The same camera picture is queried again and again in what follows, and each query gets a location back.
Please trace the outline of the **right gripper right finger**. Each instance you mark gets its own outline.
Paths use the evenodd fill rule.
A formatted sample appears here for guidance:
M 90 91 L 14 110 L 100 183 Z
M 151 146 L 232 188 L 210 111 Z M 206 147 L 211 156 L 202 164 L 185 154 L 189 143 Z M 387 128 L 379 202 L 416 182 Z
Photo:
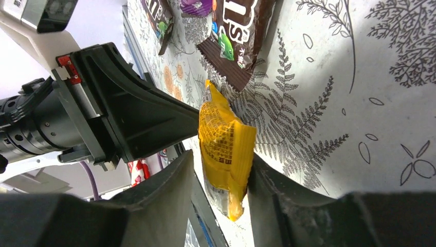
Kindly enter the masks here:
M 255 246 L 435 246 L 434 192 L 321 195 L 253 158 Z

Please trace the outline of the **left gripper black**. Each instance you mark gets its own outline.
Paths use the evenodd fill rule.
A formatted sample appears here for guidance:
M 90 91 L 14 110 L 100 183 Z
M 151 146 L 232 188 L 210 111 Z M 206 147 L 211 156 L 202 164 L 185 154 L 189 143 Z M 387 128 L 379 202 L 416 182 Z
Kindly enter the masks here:
M 1 100 L 1 171 L 58 152 L 105 171 L 198 133 L 199 112 L 135 73 L 115 44 L 56 57 L 53 77 Z

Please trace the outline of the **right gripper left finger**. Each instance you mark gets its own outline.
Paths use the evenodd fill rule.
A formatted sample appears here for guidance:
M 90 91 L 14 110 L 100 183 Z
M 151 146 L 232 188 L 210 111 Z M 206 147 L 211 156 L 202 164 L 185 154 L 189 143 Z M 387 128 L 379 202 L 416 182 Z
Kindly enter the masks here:
M 193 152 L 109 200 L 2 194 L 1 246 L 183 246 Z

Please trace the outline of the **yellow candy bag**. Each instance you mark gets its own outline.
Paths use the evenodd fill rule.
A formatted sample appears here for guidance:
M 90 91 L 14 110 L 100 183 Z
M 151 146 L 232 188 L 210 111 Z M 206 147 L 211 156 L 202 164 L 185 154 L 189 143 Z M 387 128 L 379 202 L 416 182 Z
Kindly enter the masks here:
M 256 128 L 242 123 L 228 100 L 206 80 L 198 126 L 205 189 L 212 204 L 231 221 L 244 213 L 256 134 Z

